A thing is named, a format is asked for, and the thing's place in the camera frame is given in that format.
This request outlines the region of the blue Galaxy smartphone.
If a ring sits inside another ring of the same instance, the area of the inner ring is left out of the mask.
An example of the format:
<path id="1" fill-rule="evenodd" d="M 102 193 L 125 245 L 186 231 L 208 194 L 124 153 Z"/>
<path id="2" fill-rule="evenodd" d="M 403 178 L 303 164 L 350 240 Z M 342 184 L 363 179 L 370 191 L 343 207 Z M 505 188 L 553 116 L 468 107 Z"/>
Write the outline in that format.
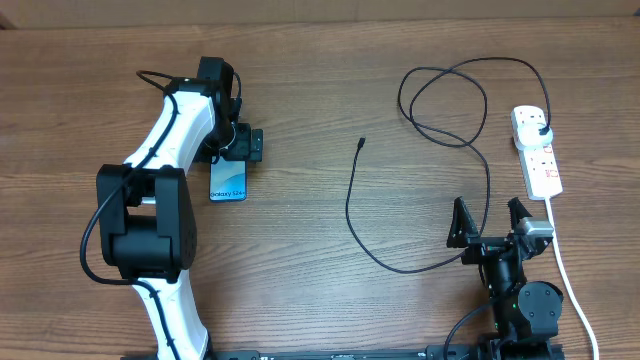
<path id="1" fill-rule="evenodd" d="M 212 202 L 237 202 L 247 198 L 247 163 L 220 158 L 210 168 L 209 198 Z"/>

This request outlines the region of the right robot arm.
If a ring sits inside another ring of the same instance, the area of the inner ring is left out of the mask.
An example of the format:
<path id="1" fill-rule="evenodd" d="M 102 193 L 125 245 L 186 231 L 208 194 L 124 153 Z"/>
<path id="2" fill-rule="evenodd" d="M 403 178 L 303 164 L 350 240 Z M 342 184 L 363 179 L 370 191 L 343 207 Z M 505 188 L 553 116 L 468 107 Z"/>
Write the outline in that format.
<path id="1" fill-rule="evenodd" d="M 503 237 L 480 234 L 460 197 L 454 200 L 447 239 L 462 250 L 461 263 L 481 269 L 489 299 L 458 321 L 442 347 L 444 359 L 562 359 L 562 347 L 551 344 L 558 335 L 563 292 L 545 281 L 527 280 L 523 263 L 542 254 L 553 240 L 554 227 L 534 218 L 519 199 L 508 202 L 511 229 Z M 495 331 L 472 345 L 452 345 L 457 330 L 477 314 L 491 310 Z"/>

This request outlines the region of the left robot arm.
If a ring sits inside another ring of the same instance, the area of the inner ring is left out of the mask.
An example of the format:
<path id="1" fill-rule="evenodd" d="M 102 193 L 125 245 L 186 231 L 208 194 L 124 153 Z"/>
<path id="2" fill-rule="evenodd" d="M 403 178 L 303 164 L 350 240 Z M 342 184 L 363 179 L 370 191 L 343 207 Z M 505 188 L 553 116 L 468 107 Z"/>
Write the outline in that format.
<path id="1" fill-rule="evenodd" d="M 248 167 L 263 159 L 264 133 L 240 122 L 241 79 L 222 58 L 201 58 L 193 77 L 137 75 L 161 91 L 163 109 L 135 152 L 97 173 L 98 206 L 82 235 L 81 267 L 105 281 L 87 261 L 97 230 L 105 263 L 120 274 L 110 285 L 130 286 L 143 301 L 158 342 L 153 358 L 213 359 L 190 279 L 198 230 L 187 175 L 193 164 L 206 164 L 211 202 L 245 200 Z"/>

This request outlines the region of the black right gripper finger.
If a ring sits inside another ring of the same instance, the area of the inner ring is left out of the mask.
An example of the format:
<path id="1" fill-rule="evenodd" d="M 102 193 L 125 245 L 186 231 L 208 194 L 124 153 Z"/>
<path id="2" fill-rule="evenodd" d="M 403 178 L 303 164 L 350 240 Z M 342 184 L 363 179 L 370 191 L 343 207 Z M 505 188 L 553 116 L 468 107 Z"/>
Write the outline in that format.
<path id="1" fill-rule="evenodd" d="M 525 208 L 518 197 L 514 197 L 507 203 L 510 214 L 511 229 L 515 230 L 519 222 L 524 218 L 531 217 L 531 213 Z"/>
<path id="2" fill-rule="evenodd" d="M 454 200 L 448 248 L 466 248 L 479 239 L 479 231 L 462 197 Z"/>

